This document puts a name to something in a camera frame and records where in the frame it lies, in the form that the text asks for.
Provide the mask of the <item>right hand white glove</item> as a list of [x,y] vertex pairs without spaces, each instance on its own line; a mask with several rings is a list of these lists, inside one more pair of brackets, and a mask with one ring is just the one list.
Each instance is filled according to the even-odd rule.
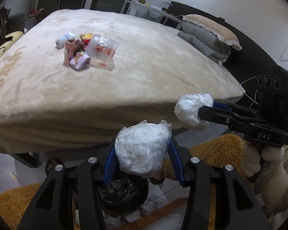
[[260,154],[251,142],[244,141],[241,158],[243,172],[246,177],[251,177],[261,171],[259,178],[283,175],[286,173],[282,165],[284,155],[283,147],[264,147]]

